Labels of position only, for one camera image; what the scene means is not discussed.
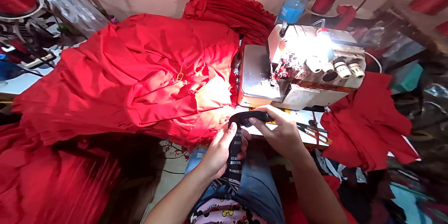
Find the blue jeans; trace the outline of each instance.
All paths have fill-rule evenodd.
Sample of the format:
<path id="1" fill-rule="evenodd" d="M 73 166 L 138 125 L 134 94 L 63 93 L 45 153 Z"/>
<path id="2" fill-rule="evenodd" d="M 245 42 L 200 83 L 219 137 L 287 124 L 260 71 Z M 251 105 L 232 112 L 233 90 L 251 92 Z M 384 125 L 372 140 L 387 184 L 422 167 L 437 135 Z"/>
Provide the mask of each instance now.
<path id="1" fill-rule="evenodd" d="M 199 149 L 190 155 L 185 174 L 188 174 L 199 164 L 205 152 L 206 150 Z M 251 212 L 256 213 L 268 223 L 284 224 L 280 196 L 272 179 L 265 155 L 261 151 L 248 150 L 246 156 L 241 161 L 243 170 L 237 194 L 232 196 L 221 190 L 215 191 L 209 185 L 192 211 L 211 198 L 232 199 Z"/>

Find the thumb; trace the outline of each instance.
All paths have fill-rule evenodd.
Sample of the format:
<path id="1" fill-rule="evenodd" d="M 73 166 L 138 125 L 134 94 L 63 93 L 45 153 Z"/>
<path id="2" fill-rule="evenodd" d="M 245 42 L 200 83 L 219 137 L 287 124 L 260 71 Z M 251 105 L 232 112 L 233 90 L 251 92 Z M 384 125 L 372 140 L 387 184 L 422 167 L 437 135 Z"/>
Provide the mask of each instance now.
<path id="1" fill-rule="evenodd" d="M 222 136 L 220 140 L 220 144 L 222 144 L 224 147 L 229 147 L 230 143 L 232 142 L 233 137 L 237 133 L 237 124 L 233 122 L 228 130 L 224 131 L 224 135 Z"/>
<path id="2" fill-rule="evenodd" d="M 258 120 L 257 118 L 254 118 L 254 117 L 249 118 L 249 122 L 253 126 L 255 126 L 255 128 L 257 128 L 257 130 L 259 130 L 265 138 L 272 136 L 272 134 L 273 134 L 272 130 L 266 126 L 266 123 Z"/>

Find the person's right hand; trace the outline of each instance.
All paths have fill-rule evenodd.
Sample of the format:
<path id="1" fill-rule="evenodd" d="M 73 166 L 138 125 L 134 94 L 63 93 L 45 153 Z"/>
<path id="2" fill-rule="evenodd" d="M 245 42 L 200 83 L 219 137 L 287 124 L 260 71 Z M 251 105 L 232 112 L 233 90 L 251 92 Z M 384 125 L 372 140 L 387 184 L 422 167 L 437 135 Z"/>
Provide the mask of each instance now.
<path id="1" fill-rule="evenodd" d="M 305 147 L 293 116 L 270 105 L 260 106 L 255 110 L 266 112 L 278 125 L 277 128 L 271 130 L 266 123 L 254 117 L 249 118 L 249 122 L 263 134 L 274 150 L 288 159 L 303 153 Z"/>

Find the hand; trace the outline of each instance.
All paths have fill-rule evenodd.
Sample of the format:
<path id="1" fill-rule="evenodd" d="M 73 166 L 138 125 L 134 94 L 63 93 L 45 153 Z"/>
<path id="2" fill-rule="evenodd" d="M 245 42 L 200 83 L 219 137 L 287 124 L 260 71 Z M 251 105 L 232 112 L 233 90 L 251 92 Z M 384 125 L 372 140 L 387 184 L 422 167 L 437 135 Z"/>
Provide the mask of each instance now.
<path id="1" fill-rule="evenodd" d="M 270 105 L 260 106 L 255 110 L 266 112 L 278 125 L 274 130 L 270 130 L 266 123 L 254 117 L 249 118 L 249 122 L 263 134 L 274 150 L 287 159 L 293 159 L 303 153 L 305 146 L 293 116 Z"/>
<path id="2" fill-rule="evenodd" d="M 216 134 L 207 152 L 198 164 L 199 169 L 203 170 L 207 177 L 217 179 L 224 174 L 227 169 L 228 148 L 236 133 L 237 124 L 232 123 L 228 129 L 226 124 Z M 241 152 L 237 155 L 239 160 L 246 158 L 247 140 L 252 138 L 246 130 L 242 129 L 241 133 L 244 138 L 242 139 Z"/>

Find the scissors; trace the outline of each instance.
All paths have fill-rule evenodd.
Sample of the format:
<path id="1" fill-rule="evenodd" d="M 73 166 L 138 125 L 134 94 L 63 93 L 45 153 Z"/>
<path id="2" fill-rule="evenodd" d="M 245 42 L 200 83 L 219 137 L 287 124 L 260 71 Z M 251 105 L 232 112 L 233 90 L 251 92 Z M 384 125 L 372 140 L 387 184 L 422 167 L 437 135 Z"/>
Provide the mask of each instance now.
<path id="1" fill-rule="evenodd" d="M 301 123 L 297 123 L 297 122 L 296 122 L 296 125 L 300 131 L 307 134 L 308 136 L 311 136 L 311 137 L 315 138 L 317 141 L 321 141 L 322 143 L 331 145 L 333 143 L 333 141 L 330 138 L 327 138 L 326 136 L 323 136 L 319 133 L 319 132 L 328 133 L 328 131 L 316 127 L 316 125 L 317 125 L 316 124 L 316 116 L 314 115 L 314 112 L 313 112 L 313 122 L 314 122 L 313 125 L 306 125 L 306 124 L 301 124 Z"/>

